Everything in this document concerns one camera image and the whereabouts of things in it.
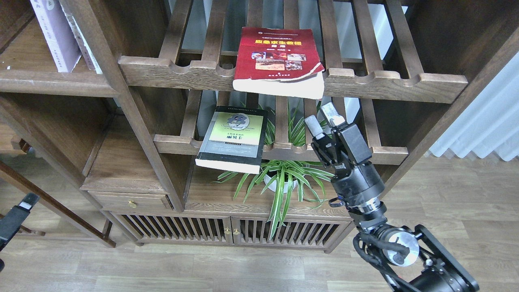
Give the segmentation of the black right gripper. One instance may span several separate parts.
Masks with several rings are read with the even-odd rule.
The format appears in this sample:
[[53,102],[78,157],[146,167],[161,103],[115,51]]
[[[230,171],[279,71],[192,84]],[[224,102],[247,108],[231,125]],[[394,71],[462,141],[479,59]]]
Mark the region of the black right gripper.
[[384,190],[374,165],[369,161],[371,151],[356,124],[346,124],[332,102],[321,106],[321,112],[332,127],[332,137],[324,131],[315,115],[305,118],[312,137],[312,148],[325,168],[332,167],[335,175],[330,180],[337,198],[331,207],[379,208],[378,196]]

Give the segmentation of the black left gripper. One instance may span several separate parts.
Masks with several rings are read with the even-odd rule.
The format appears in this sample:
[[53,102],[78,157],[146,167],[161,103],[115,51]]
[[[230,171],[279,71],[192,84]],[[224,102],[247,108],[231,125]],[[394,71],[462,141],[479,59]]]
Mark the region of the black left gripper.
[[9,243],[9,241],[19,231],[22,223],[31,212],[31,209],[37,204],[40,197],[34,193],[28,193],[24,199],[8,212],[4,218],[0,220],[0,249]]

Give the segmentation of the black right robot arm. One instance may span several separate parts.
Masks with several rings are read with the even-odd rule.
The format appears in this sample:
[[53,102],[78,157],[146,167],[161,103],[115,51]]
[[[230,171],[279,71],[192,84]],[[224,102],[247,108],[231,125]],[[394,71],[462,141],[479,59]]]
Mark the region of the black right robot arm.
[[331,207],[343,206],[358,234],[353,245],[358,255],[378,270],[394,292],[476,292],[474,277],[423,225],[414,231],[387,223],[386,207],[379,200],[384,182],[371,163],[371,151],[358,126],[349,124],[332,102],[321,107],[330,135],[317,118],[305,119],[313,135],[312,147],[324,167],[332,167],[330,180],[336,198]]

